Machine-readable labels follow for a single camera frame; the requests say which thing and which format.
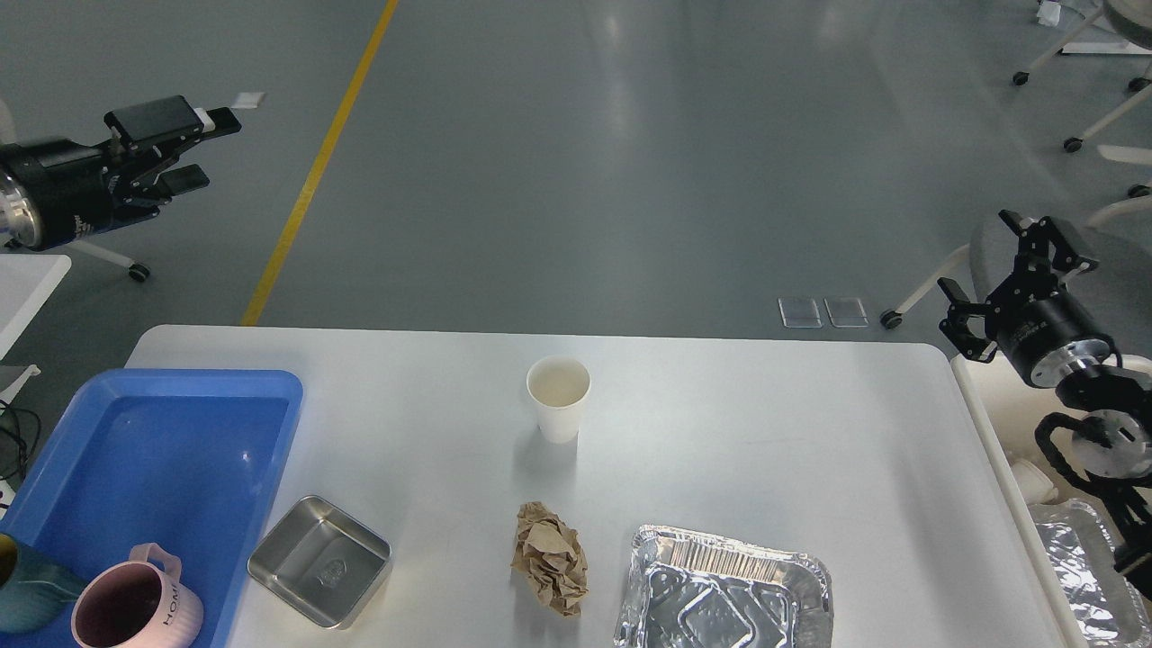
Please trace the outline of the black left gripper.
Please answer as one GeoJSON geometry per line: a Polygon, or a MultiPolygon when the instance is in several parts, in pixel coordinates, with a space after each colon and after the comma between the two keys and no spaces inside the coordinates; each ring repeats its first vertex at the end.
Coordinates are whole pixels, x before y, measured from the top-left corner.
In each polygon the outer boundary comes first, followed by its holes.
{"type": "Polygon", "coordinates": [[[124,150],[164,150],[242,129],[230,108],[194,108],[181,95],[112,110],[103,123],[112,140],[94,145],[63,137],[3,144],[3,229],[18,244],[45,251],[156,218],[210,179],[198,165],[160,171],[124,150]]]}

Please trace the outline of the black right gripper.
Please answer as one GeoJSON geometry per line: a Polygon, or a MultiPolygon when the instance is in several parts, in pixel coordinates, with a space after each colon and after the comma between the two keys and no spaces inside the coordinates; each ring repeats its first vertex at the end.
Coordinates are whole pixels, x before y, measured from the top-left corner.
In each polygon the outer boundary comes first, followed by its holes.
{"type": "Polygon", "coordinates": [[[1054,389],[1089,366],[1102,366],[1116,345],[1066,287],[1074,276],[1100,266],[1099,256],[1063,219],[1033,219],[1000,211],[1000,219],[1020,239],[1011,273],[984,302],[971,301],[958,282],[940,276],[937,285],[948,301],[939,327],[968,361],[991,364],[996,349],[1031,387],[1054,389]],[[976,336],[968,321],[985,321],[987,336],[976,336]]]}

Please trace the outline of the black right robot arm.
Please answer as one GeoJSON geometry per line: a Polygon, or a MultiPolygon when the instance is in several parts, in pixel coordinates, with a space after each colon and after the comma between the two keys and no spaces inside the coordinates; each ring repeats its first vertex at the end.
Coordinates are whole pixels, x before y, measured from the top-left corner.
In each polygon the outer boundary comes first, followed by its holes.
{"type": "Polygon", "coordinates": [[[1063,410],[1034,427],[1037,446],[1071,487],[1102,502],[1120,532],[1112,566],[1149,596],[1149,374],[1123,363],[1113,336],[1068,287],[1099,261],[1069,225],[1011,210],[999,219],[1017,239],[1011,271],[978,300],[943,276],[940,331],[968,361],[996,356],[1025,385],[1051,389],[1063,410]]]}

